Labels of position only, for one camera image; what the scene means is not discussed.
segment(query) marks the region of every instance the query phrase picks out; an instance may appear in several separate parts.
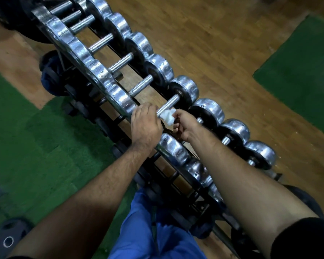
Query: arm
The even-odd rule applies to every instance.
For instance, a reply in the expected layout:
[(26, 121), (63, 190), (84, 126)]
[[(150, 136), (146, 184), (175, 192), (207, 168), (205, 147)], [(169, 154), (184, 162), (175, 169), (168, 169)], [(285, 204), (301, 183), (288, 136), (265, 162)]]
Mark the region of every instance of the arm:
[(157, 145), (162, 125), (156, 106), (132, 114), (132, 145), (112, 165), (44, 218), (10, 256), (91, 258), (106, 234), (134, 174)]
[(266, 258), (284, 229), (302, 218), (317, 217), (288, 189), (232, 152), (191, 114), (178, 109), (174, 117), (174, 133), (192, 145), (230, 212)]

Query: blue shorts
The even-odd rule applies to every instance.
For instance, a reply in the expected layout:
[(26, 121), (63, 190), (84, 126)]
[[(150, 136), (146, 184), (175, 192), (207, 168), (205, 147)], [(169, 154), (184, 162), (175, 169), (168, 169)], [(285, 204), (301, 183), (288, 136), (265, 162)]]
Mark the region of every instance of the blue shorts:
[(139, 189), (108, 258), (206, 258), (190, 232), (173, 225), (174, 219), (162, 208), (156, 212), (156, 247), (151, 229), (151, 210), (150, 199), (144, 189)]

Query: hand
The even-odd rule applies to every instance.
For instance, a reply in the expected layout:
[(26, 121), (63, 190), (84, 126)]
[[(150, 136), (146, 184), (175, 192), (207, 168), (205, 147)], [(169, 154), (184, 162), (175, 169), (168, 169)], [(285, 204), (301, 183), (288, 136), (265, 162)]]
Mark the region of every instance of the hand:
[(197, 134), (201, 127), (200, 123), (197, 122), (197, 119), (192, 114), (181, 109), (177, 109), (177, 111), (173, 113), (173, 117), (175, 118), (173, 134), (175, 134), (178, 139), (181, 138), (189, 143), (191, 138)]
[(146, 149), (149, 153), (162, 136), (163, 128), (156, 111), (156, 105), (143, 103), (133, 110), (131, 117), (132, 145)]

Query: wooden floor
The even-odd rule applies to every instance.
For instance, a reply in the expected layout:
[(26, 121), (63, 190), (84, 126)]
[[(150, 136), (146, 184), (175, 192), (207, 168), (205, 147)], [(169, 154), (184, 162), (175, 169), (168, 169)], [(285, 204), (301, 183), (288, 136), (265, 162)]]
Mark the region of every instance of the wooden floor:
[[(200, 97), (215, 100), (226, 118), (240, 119), (249, 126), (252, 139), (272, 146), (279, 156), (274, 170), (285, 175), (286, 183), (309, 192), (324, 210), (324, 134), (252, 78), (306, 15), (324, 17), (324, 0), (276, 0), (272, 4), (261, 0), (107, 1), (133, 31), (147, 36), (176, 76), (191, 77)], [(79, 38), (87, 45), (98, 39), (89, 30)], [(0, 72), (38, 108), (52, 97), (42, 89), (38, 70), (39, 55), (51, 49), (0, 27)], [(109, 49), (96, 57), (106, 66), (117, 60)], [(128, 67), (122, 72), (121, 84), (127, 89), (141, 80)], [(152, 88), (136, 98), (159, 106), (165, 102)], [(104, 107), (113, 114), (108, 105)], [(122, 126), (129, 133), (129, 125)], [(208, 258), (233, 257), (213, 234), (198, 243)]]

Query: person's right hand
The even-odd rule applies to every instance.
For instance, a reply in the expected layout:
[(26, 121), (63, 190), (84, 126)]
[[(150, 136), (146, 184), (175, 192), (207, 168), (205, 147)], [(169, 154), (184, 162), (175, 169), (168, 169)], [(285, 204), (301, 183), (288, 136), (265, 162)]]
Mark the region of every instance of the person's right hand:
[(175, 118), (173, 134), (178, 139), (181, 138), (189, 143), (191, 138), (197, 134), (201, 124), (197, 122), (197, 119), (192, 114), (181, 109), (177, 109), (173, 117)]

